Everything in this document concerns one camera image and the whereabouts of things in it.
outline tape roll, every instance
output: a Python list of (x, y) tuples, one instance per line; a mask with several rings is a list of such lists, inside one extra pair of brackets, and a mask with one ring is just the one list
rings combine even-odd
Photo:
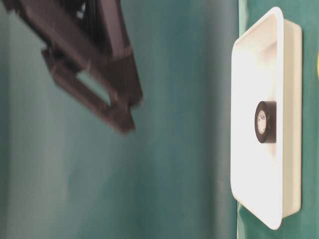
[(260, 101), (255, 113), (256, 137), (261, 143), (276, 142), (276, 111), (275, 101)]

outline dark brown plastic part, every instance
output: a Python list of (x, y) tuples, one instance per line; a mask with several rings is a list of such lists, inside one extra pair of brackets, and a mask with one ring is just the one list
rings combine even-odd
[[(47, 44), (42, 51), (56, 84), (116, 130), (135, 128), (130, 113), (143, 98), (119, 0), (3, 0)], [(108, 105), (76, 74), (87, 71)]]

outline teal fabric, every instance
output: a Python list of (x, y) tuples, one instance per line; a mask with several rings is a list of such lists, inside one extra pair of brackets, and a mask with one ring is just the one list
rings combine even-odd
[(303, 153), (302, 209), (283, 219), (277, 231), (267, 228), (244, 207), (238, 207), (239, 239), (319, 238), (319, 1), (317, 0), (240, 0), (240, 25), (255, 23), (264, 13), (279, 6), (284, 18), (303, 29)]
[(55, 86), (43, 42), (1, 7), (1, 238), (236, 237), (229, 125), (237, 2), (122, 4), (145, 95), (128, 136)]

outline blurry dark object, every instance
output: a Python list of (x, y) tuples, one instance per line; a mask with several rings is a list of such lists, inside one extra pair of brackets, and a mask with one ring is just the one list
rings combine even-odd
[[(56, 84), (122, 133), (142, 98), (119, 0), (2, 0), (46, 42), (43, 58)], [(77, 78), (87, 71), (109, 93), (108, 105)]]

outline white plastic tray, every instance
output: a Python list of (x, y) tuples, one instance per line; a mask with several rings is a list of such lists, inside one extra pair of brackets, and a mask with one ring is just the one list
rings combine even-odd
[[(277, 102), (276, 143), (260, 143), (260, 101)], [(232, 52), (231, 189), (271, 229), (301, 208), (302, 30), (272, 8)]]

